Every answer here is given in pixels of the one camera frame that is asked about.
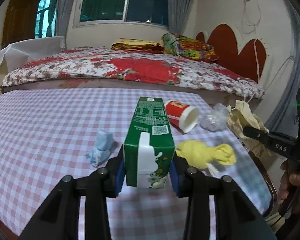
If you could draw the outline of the person right hand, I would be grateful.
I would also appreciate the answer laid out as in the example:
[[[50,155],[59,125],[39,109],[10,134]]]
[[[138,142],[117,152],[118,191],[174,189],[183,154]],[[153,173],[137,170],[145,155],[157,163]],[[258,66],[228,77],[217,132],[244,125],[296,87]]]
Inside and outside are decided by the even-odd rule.
[[[288,169],[289,163],[288,160],[286,160],[281,164],[281,170],[284,171],[284,174],[281,177],[281,183],[277,195],[277,202],[280,205],[290,195],[290,190],[293,186],[300,186],[300,171],[295,170],[294,172],[289,172]],[[292,208],[292,213],[300,213],[300,194]]]

